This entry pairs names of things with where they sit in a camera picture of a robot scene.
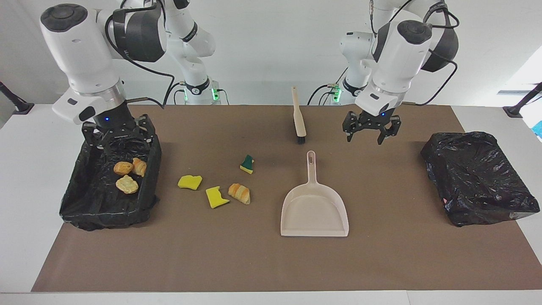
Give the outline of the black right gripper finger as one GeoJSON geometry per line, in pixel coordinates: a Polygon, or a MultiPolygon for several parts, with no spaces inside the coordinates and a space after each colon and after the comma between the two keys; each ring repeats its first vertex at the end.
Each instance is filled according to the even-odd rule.
{"type": "Polygon", "coordinates": [[[156,139],[155,127],[148,114],[142,114],[135,120],[135,137],[143,142],[146,148],[151,148],[156,139]]]}
{"type": "Polygon", "coordinates": [[[92,122],[83,122],[82,132],[87,145],[100,150],[103,154],[112,155],[110,146],[111,128],[101,127],[92,122]]]}

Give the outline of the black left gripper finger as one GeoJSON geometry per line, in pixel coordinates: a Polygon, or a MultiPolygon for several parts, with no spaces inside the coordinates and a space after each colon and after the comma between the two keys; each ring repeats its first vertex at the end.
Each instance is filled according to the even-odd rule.
{"type": "Polygon", "coordinates": [[[400,116],[384,116],[382,119],[383,120],[378,123],[378,129],[380,131],[378,145],[381,145],[387,137],[397,135],[398,130],[401,127],[400,116]]]}
{"type": "Polygon", "coordinates": [[[342,129],[344,133],[346,134],[346,139],[348,142],[351,141],[352,137],[355,133],[360,131],[360,124],[358,121],[358,116],[355,112],[349,111],[347,112],[343,123],[342,123],[342,129]]]}

